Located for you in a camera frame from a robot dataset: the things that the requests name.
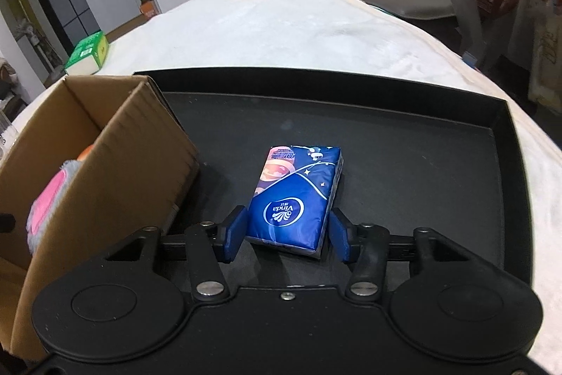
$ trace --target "pink fabric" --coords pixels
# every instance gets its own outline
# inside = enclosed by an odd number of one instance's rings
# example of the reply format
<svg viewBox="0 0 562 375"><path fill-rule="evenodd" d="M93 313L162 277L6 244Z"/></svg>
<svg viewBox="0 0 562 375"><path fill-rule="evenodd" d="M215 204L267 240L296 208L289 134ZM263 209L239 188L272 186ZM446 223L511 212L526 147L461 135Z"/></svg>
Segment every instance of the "pink fabric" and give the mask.
<svg viewBox="0 0 562 375"><path fill-rule="evenodd" d="M45 215L53 204L53 200L66 180L66 170L62 169L51 179L43 192L35 200L35 211L32 215L32 234L36 235L45 219Z"/></svg>

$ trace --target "black tray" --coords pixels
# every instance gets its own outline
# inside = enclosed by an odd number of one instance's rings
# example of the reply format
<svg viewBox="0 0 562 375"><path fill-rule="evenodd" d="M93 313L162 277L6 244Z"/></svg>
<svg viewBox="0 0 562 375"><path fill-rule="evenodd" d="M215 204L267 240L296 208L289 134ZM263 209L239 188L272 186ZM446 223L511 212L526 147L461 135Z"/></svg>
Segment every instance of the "black tray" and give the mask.
<svg viewBox="0 0 562 375"><path fill-rule="evenodd" d="M201 172L172 232L219 222L236 205L247 205L270 146L339 146L344 170L334 206L351 221L375 222L404 235L429 226L530 283L527 182L505 101L330 71L193 68L142 74L165 93L200 152ZM279 260L285 270L300 272L277 279L285 284L295 278L321 282L325 276L318 271L330 272L335 264L330 253L320 262L263 248L258 253L261 277ZM398 276L401 282L407 272Z"/></svg>

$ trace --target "tray rim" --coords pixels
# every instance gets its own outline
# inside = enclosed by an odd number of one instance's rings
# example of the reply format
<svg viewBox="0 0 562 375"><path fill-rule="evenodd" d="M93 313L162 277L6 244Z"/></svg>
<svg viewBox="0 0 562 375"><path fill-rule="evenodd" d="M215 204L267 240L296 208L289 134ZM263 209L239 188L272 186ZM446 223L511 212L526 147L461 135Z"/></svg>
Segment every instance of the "tray rim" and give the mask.
<svg viewBox="0 0 562 375"><path fill-rule="evenodd" d="M490 129L496 146L502 196L504 237L500 267L531 284L533 240L527 177L507 101L425 82L302 68L194 67L142 71L136 75L151 77L162 92L353 105Z"/></svg>

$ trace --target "vinda logo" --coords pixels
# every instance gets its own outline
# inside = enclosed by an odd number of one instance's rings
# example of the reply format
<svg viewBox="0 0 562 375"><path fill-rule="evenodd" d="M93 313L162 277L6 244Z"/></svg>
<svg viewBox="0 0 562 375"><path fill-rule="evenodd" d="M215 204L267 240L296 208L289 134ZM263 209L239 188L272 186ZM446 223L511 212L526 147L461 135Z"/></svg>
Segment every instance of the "vinda logo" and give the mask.
<svg viewBox="0 0 562 375"><path fill-rule="evenodd" d="M263 219L271 226L283 227L296 222L305 210L302 200L286 197L280 201L270 202L263 210Z"/></svg>

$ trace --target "white sheet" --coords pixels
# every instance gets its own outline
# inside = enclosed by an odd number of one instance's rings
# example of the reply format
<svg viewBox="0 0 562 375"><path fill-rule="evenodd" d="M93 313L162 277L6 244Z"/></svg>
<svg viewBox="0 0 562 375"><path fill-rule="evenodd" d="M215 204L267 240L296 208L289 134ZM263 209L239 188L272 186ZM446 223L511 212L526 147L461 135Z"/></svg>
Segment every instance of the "white sheet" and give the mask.
<svg viewBox="0 0 562 375"><path fill-rule="evenodd" d="M211 66L385 75L507 100L529 181L533 287L544 307L530 356L562 373L562 152L505 92L433 37L359 0L191 0L111 44L99 74ZM42 99L18 117L16 128Z"/></svg>

